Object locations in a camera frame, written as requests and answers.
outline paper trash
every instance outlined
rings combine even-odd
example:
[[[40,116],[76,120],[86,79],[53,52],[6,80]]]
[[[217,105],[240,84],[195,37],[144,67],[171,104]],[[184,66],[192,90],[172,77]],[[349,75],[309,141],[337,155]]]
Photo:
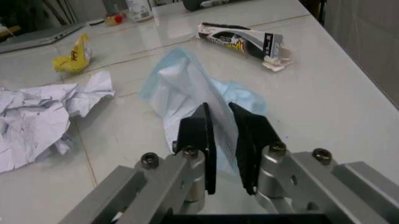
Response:
[[[71,143],[65,135],[69,117],[86,116],[101,98],[114,94],[108,71],[93,75],[86,86],[0,88],[0,173],[45,158],[53,145],[64,154]]]
[[[292,63],[292,53],[283,48],[283,36],[279,34],[203,22],[198,26],[197,37],[260,58],[263,65],[273,71]]]

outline bolt head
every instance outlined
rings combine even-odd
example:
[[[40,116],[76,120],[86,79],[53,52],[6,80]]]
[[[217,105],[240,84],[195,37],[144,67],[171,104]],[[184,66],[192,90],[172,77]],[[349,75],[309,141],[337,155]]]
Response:
[[[287,146],[281,141],[276,141],[270,145],[269,151],[274,155],[283,156],[287,152]]]
[[[156,169],[159,165],[159,157],[156,153],[145,153],[141,157],[141,164],[144,169]]]
[[[178,151],[178,142],[177,141],[172,142],[172,151],[173,151],[173,153],[177,153],[177,151]]]
[[[313,150],[312,156],[319,161],[322,165],[329,165],[331,160],[333,159],[333,155],[326,149],[317,148]]]
[[[183,156],[189,159],[196,159],[198,157],[198,149],[192,146],[186,146],[183,148]]]

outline black object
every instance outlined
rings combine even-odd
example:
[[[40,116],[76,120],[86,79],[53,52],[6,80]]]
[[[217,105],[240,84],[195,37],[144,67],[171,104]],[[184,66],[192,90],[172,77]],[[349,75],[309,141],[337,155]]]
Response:
[[[206,0],[183,0],[183,5],[188,11],[195,11],[201,8],[201,3]]]
[[[89,25],[92,27],[92,26],[95,26],[95,25],[102,24],[103,22],[104,22],[104,20],[101,20],[99,22],[90,23]]]
[[[188,118],[180,121],[178,139],[173,146],[177,154],[186,147],[193,147],[205,155],[205,188],[209,195],[216,190],[216,145],[211,113],[207,103],[200,105]]]
[[[237,25],[226,25],[226,24],[217,24],[217,23],[210,23],[210,22],[203,22],[202,25],[204,26],[211,26],[211,27],[219,27],[219,28],[228,28],[228,29],[245,29],[251,30],[247,27],[237,26]]]
[[[233,111],[238,127],[235,156],[241,181],[247,193],[253,195],[257,186],[262,149],[274,142],[281,142],[266,117],[253,114],[235,103],[228,106]]]
[[[330,224],[324,214],[171,215],[161,224]]]

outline laptop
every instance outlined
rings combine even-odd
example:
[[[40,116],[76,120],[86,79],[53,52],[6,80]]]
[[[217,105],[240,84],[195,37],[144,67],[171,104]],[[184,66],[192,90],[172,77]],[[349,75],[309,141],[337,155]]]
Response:
[[[9,37],[0,43],[0,53],[50,44],[82,28],[84,25],[84,23],[77,23]]]

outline table surface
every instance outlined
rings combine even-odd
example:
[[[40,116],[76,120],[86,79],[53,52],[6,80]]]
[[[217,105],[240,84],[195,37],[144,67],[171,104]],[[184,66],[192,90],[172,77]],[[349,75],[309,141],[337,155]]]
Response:
[[[75,147],[66,155],[0,174],[0,224],[56,223],[116,166],[132,167],[149,151],[170,153],[161,119],[138,92],[177,46],[192,51],[212,78],[264,97],[267,117],[290,151],[326,148],[340,163],[365,161],[399,184],[397,109],[297,0],[244,1],[194,13],[177,3],[154,8],[154,15],[142,24],[87,26],[52,45],[0,55],[0,82],[9,88],[84,84],[108,70],[116,90],[86,118],[72,120]],[[295,62],[274,73],[255,58],[192,39],[200,21],[282,34]],[[91,37],[93,61],[78,75],[56,73],[51,60],[68,54],[83,32]],[[217,181],[202,213],[264,212],[237,176],[218,173]]]

